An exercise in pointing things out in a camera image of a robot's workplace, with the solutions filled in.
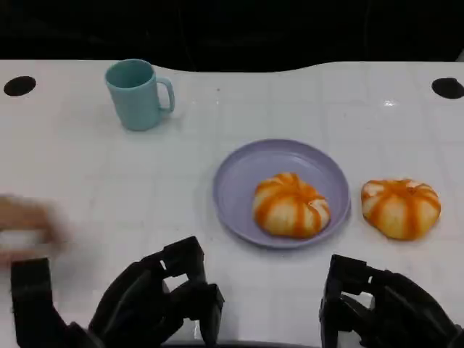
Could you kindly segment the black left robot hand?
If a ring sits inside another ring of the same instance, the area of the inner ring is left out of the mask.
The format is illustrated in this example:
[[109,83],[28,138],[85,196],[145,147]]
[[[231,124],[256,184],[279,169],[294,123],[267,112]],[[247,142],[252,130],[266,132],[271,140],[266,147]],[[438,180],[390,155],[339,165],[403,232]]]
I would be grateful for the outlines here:
[[205,346],[213,347],[223,304],[190,236],[130,264],[105,291],[88,329],[105,347],[160,347],[185,319],[197,320]]

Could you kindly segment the person's hand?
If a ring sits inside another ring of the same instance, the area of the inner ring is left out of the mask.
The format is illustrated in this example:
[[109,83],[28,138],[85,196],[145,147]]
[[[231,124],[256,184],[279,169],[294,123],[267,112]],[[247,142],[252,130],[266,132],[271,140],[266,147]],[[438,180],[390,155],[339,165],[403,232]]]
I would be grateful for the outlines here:
[[1,233],[26,232],[35,236],[30,246],[1,245],[1,266],[58,254],[66,248],[66,225],[57,210],[45,202],[20,196],[1,196]]

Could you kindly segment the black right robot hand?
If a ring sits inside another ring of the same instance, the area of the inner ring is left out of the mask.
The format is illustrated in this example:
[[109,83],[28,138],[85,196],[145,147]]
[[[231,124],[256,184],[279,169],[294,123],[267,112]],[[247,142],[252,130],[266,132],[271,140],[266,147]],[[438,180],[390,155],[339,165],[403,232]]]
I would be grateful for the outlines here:
[[354,331],[362,347],[462,347],[463,328],[418,284],[399,273],[335,254],[319,311],[323,347]]

